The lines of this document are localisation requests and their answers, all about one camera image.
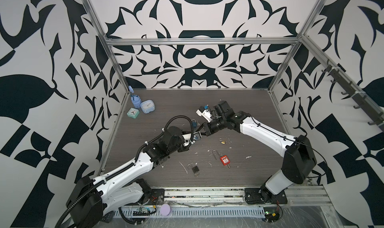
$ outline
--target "cable tie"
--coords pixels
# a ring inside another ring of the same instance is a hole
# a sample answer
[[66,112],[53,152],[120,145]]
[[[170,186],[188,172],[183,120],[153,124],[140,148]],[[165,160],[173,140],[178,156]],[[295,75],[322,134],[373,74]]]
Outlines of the cable tie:
[[104,184],[103,185],[105,185],[106,183],[107,183],[107,179],[106,179],[106,177],[105,176],[102,176],[103,177],[103,182],[104,182]]
[[351,96],[351,98],[353,98],[356,94],[358,93],[366,93],[365,91],[355,91],[355,93],[353,93],[353,95]]

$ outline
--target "white debris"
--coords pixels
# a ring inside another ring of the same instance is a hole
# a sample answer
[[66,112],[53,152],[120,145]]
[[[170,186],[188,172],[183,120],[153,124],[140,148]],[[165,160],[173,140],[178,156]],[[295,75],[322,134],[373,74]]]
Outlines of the white debris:
[[[180,164],[181,164],[181,162],[179,162]],[[181,165],[183,165],[183,164],[181,164]],[[185,167],[183,166],[183,168],[185,169]],[[187,171],[187,169],[185,169],[185,172],[188,174],[188,171]]]

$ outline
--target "black cable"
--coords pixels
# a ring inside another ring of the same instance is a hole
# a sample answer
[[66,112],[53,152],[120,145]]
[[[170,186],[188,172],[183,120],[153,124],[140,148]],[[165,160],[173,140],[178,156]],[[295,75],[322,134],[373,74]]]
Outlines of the black cable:
[[[185,115],[177,115],[175,117],[172,117],[167,123],[166,123],[166,126],[164,127],[164,130],[166,130],[169,126],[169,124],[173,121],[173,120],[176,120],[177,118],[184,118],[186,120],[189,121],[190,123],[190,126],[191,126],[191,139],[193,139],[193,124],[192,124],[192,120],[185,116]],[[152,139],[148,144],[151,144],[152,142],[156,141],[157,139],[159,139],[160,137],[162,137],[164,134],[164,132],[162,132],[160,135],[158,135],[157,137],[155,137],[154,139]],[[138,151],[137,151],[137,154],[136,154],[136,157],[135,157],[135,162],[137,162],[137,159],[139,158],[139,154],[141,152],[141,150],[146,147],[147,144],[144,144],[142,145]],[[123,173],[124,171],[128,170],[129,168],[131,168],[132,166],[134,166],[135,164],[134,163],[131,163],[129,165],[127,165],[126,167],[118,170],[117,172],[109,175],[106,177],[106,180],[110,180],[112,179],[113,177]],[[86,197],[89,193],[93,192],[94,190],[96,190],[97,187],[99,187],[100,185],[104,184],[104,181],[100,181],[98,182],[97,184],[95,184],[94,186],[90,187],[89,189],[87,189],[81,196],[79,196],[74,202],[71,203],[71,205],[64,211],[64,213],[61,215],[61,217],[59,218],[59,220],[56,222],[56,225],[55,225],[55,228],[60,228],[61,224],[63,223],[64,219],[66,218],[66,216],[71,212],[71,210],[73,210],[73,208],[79,203],[79,201],[81,201],[84,197]]]
[[129,223],[129,224],[131,224],[131,225],[135,225],[135,224],[141,225],[141,222],[139,223],[139,222],[131,221],[130,219],[128,219],[127,217],[125,217],[125,215],[123,214],[123,212],[122,212],[122,210],[121,210],[121,207],[119,207],[119,213],[120,213],[122,219],[123,219],[125,222],[127,222],[127,223]]
[[[257,124],[258,127],[260,126],[261,128],[264,128],[264,129],[268,130],[269,132],[272,132],[273,134],[278,135],[278,136],[280,136],[281,138],[284,138],[285,140],[290,140],[290,141],[293,141],[293,142],[295,142],[295,143],[298,143],[298,144],[301,144],[301,145],[305,145],[306,147],[311,148],[313,151],[316,151],[315,149],[313,149],[313,148],[310,147],[309,145],[306,145],[306,144],[304,144],[304,143],[301,143],[301,142],[298,142],[298,141],[295,141],[295,140],[288,139],[288,138],[286,138],[286,136],[282,136],[282,135],[280,135],[280,134],[277,134],[276,132],[271,131],[270,129],[267,129],[267,128],[263,127],[260,123],[257,123],[257,122],[253,119],[252,115],[251,115],[251,118],[252,118],[253,122]],[[325,165],[327,166],[327,169],[326,169],[326,171],[324,172],[324,174],[321,174],[321,175],[318,175],[318,176],[314,176],[314,177],[307,177],[307,178],[318,178],[318,177],[322,177],[323,175],[327,174],[327,172],[328,172],[328,170],[329,170],[328,163],[327,163],[327,161],[325,160],[324,156],[321,155],[320,152],[318,152],[318,151],[316,151],[316,153],[319,154],[319,155],[321,156],[321,158],[323,158],[323,160],[324,160],[324,162],[325,162]]]
[[152,211],[152,212],[150,212],[150,213],[148,213],[148,215],[152,215],[152,214],[156,213],[156,211],[157,211],[157,209],[156,209],[156,207],[155,207],[155,210]]
[[279,204],[277,204],[278,207],[280,207],[280,210],[281,210],[281,216],[279,217],[279,220],[283,217],[283,209],[281,208],[281,206]]
[[64,213],[60,216],[59,220],[57,221],[55,228],[60,228],[61,224],[63,223],[64,219],[67,217],[67,215],[73,210],[73,208],[81,201],[84,197],[88,196],[89,193],[93,192],[96,190],[98,186],[103,184],[104,181],[100,181],[94,186],[90,187],[88,190],[86,190],[81,196],[79,196],[74,202],[71,203],[71,205],[64,211]]
[[[186,120],[188,120],[190,126],[191,126],[191,137],[190,137],[190,141],[192,141],[193,139],[193,132],[194,132],[194,129],[193,129],[193,124],[192,124],[192,120],[186,116],[186,115],[177,115],[177,116],[174,116],[172,117],[167,123],[166,125],[164,126],[164,130],[166,130],[168,128],[168,126],[171,124],[172,121],[176,120],[177,118],[184,118]],[[144,149],[144,147],[146,147],[147,145],[151,144],[152,142],[156,141],[157,139],[159,139],[160,137],[162,137],[164,134],[164,132],[162,132],[160,135],[158,135],[157,137],[155,137],[154,139],[152,139],[150,142],[148,142],[148,144],[143,144],[138,150],[137,150],[137,153],[136,153],[136,156],[135,156],[135,162],[137,162],[137,160],[139,159],[139,155],[141,153],[141,151]]]
[[[148,142],[148,145],[151,144],[152,142],[156,141],[157,139],[159,139],[159,138],[162,137],[163,135],[164,135],[164,132],[161,132],[161,134],[159,134],[158,136],[156,136],[154,139],[150,140],[150,141]],[[143,149],[144,147],[146,147],[146,146],[147,146],[147,144],[145,143],[145,144],[143,144],[143,145],[137,150],[137,153],[136,153],[136,156],[135,156],[135,162],[137,162],[137,160],[139,159],[139,155],[140,155],[142,149]]]

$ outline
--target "blue alarm clock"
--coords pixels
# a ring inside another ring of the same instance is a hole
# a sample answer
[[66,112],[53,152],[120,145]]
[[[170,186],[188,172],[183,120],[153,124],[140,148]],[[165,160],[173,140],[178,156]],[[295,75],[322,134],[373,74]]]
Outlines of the blue alarm clock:
[[140,104],[140,107],[141,107],[141,110],[142,110],[144,113],[149,113],[149,112],[155,110],[155,103],[153,103],[152,100],[143,101],[143,102]]

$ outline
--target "blue padlock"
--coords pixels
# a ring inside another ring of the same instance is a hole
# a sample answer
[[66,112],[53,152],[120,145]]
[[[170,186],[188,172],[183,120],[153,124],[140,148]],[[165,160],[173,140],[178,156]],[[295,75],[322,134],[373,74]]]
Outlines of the blue padlock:
[[200,124],[195,120],[195,119],[192,119],[192,125],[194,128],[198,127]]

